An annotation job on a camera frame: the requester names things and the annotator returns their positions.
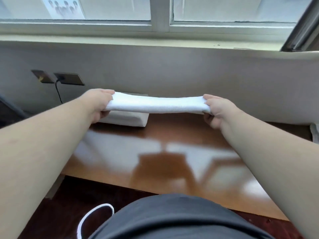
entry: power cord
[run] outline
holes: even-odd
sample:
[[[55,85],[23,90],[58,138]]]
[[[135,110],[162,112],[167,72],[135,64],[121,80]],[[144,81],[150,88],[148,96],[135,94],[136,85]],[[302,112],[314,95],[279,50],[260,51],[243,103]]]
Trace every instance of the power cord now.
[[[58,92],[58,95],[59,95],[59,98],[60,98],[60,101],[61,101],[61,104],[63,104],[62,100],[61,100],[61,96],[60,96],[60,93],[59,93],[59,90],[58,90],[58,86],[57,86],[57,83],[60,82],[61,83],[61,80],[64,80],[63,77],[58,77],[58,79],[54,82],[54,85],[55,85],[55,89],[56,91]]]

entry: folded white towel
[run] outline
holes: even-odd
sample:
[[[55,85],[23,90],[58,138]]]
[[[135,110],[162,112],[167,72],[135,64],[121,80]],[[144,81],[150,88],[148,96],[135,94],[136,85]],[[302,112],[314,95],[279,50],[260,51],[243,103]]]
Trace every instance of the folded white towel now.
[[[106,106],[106,111],[142,112],[142,113],[210,113],[202,96],[183,98],[159,98],[133,96],[115,92],[113,100]]]

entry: black cable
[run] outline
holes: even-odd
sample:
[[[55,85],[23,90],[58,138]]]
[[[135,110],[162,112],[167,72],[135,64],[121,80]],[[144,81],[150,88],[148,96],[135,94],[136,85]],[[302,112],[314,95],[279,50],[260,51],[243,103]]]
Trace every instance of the black cable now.
[[[56,89],[56,91],[58,92],[58,95],[59,95],[59,98],[60,98],[61,104],[63,104],[63,102],[62,102],[62,100],[61,100],[61,96],[60,96],[59,90],[58,90],[58,87],[57,87],[57,85],[56,85],[59,81],[60,81],[60,80],[59,80],[59,79],[57,79],[57,80],[56,80],[56,82],[54,83],[54,85],[55,85],[55,89]]]

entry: poster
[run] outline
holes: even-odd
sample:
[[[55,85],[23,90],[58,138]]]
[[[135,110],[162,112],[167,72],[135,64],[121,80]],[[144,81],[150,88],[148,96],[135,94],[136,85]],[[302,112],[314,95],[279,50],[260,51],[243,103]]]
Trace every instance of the poster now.
[[[52,19],[85,19],[78,0],[42,0]]]

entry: window pane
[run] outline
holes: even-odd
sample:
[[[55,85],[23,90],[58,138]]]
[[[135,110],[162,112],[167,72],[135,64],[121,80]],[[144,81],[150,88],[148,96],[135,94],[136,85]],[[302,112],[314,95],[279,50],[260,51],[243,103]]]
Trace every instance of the window pane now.
[[[145,20],[150,0],[0,0],[1,19]]]
[[[174,0],[174,21],[296,23],[311,0]]]

